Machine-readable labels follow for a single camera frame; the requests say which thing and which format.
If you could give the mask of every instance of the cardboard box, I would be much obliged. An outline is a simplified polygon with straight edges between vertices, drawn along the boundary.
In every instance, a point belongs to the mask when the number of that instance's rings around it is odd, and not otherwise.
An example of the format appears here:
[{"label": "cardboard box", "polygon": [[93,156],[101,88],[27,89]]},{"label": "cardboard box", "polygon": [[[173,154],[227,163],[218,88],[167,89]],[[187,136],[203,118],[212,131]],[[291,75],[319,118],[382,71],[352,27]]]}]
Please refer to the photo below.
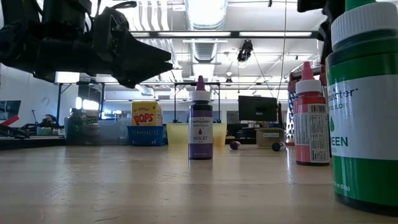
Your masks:
[{"label": "cardboard box", "polygon": [[156,101],[137,101],[132,103],[132,126],[162,126],[163,112]]}]

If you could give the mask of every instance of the computer monitor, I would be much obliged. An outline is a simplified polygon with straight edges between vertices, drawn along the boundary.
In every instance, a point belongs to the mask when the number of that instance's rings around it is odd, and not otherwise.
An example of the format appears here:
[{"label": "computer monitor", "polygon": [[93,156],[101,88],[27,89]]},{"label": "computer monitor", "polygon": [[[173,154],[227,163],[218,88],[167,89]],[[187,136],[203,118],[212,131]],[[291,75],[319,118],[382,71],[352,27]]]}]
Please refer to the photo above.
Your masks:
[{"label": "computer monitor", "polygon": [[240,121],[278,121],[277,99],[261,96],[239,96]]}]

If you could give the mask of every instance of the small dark ball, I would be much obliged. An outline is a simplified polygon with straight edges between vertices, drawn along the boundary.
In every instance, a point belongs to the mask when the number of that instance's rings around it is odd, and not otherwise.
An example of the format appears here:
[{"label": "small dark ball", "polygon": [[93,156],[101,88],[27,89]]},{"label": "small dark ball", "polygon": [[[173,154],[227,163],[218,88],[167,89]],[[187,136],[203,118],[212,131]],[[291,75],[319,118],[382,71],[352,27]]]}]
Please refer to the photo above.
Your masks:
[{"label": "small dark ball", "polygon": [[280,146],[279,143],[275,142],[275,143],[272,144],[271,148],[272,148],[272,150],[274,150],[275,152],[279,152],[281,146]]},{"label": "small dark ball", "polygon": [[229,147],[230,147],[232,150],[238,150],[239,147],[240,147],[240,145],[241,145],[240,142],[238,142],[238,141],[233,141],[233,142],[231,142],[231,143],[229,144]]}]

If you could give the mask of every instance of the desk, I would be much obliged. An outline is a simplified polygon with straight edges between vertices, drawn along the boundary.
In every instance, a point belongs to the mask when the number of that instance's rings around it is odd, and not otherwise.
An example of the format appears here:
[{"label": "desk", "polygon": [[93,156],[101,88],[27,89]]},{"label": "desk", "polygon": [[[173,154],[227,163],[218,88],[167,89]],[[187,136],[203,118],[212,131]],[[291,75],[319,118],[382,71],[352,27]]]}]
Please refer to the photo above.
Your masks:
[{"label": "desk", "polygon": [[331,167],[294,148],[242,145],[188,161],[187,148],[0,151],[3,223],[398,223],[335,201]]}]

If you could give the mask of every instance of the wall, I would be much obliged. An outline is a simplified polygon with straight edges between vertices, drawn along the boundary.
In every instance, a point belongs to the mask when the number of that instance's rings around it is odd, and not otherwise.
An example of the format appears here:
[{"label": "wall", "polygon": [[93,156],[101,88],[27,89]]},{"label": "wall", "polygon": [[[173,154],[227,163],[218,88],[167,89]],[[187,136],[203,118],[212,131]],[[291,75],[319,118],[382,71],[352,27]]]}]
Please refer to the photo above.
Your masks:
[{"label": "wall", "polygon": [[[62,94],[61,125],[63,125],[63,118],[69,115],[69,109],[75,107],[77,94],[77,86],[70,86]],[[36,79],[32,74],[1,65],[0,100],[21,100],[19,121],[15,122],[12,127],[34,123],[32,110],[35,110],[37,121],[41,122],[46,114],[57,115],[58,85]]]}]

